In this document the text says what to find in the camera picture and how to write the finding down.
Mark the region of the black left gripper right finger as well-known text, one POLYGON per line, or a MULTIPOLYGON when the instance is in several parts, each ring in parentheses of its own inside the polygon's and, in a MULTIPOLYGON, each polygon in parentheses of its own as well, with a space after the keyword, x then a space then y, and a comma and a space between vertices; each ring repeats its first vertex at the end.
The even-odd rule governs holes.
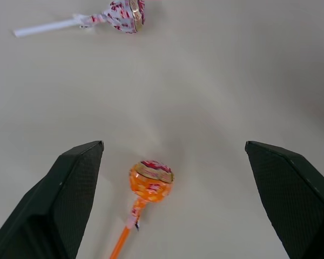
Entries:
POLYGON ((324 259, 324 177, 302 155, 247 141, 260 200, 290 259, 324 259))

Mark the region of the white red wrapped lollipop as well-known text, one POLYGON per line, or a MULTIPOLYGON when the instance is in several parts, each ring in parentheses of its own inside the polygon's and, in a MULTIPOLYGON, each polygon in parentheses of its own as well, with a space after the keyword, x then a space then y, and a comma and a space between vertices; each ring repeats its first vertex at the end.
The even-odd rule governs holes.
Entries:
POLYGON ((101 13, 77 14, 68 20, 18 29, 13 33, 19 38, 72 26, 87 29, 103 23, 108 23, 124 33, 138 32, 145 23, 145 0, 113 0, 109 7, 101 13))

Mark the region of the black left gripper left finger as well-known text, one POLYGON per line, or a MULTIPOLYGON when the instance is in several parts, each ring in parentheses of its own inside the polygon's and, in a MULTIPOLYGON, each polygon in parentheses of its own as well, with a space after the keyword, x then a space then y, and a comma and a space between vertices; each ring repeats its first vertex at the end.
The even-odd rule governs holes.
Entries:
POLYGON ((104 144, 61 154, 0 228, 0 259, 76 259, 93 206, 104 144))

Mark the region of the orange lollipop orange stick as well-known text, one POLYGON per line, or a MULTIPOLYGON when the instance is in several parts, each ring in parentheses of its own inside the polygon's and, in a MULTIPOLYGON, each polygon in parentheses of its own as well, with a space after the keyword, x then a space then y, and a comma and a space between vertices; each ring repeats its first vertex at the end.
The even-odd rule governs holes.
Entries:
POLYGON ((130 169, 129 182, 130 188, 137 198, 110 259, 118 258, 131 229, 139 230, 140 216, 146 205, 160 202, 169 195, 174 183, 174 174, 170 167, 163 163, 155 160, 143 160, 130 169))

